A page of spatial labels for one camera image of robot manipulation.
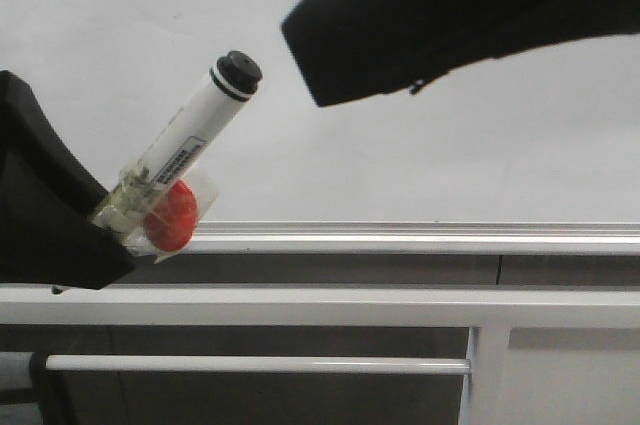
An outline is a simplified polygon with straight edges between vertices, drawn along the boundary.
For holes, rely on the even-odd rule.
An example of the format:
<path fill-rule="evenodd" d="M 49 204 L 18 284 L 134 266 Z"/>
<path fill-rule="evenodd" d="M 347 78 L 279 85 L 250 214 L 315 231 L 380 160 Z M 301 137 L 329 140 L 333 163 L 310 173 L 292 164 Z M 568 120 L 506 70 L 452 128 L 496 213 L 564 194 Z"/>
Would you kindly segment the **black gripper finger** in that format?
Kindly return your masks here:
<path fill-rule="evenodd" d="M 639 31 L 639 0 L 300 0 L 281 30 L 315 103 L 419 92 L 490 58 Z"/>
<path fill-rule="evenodd" d="M 99 290 L 132 272 L 133 255 L 89 220 L 106 195 L 29 84 L 2 71 L 2 282 Z"/>

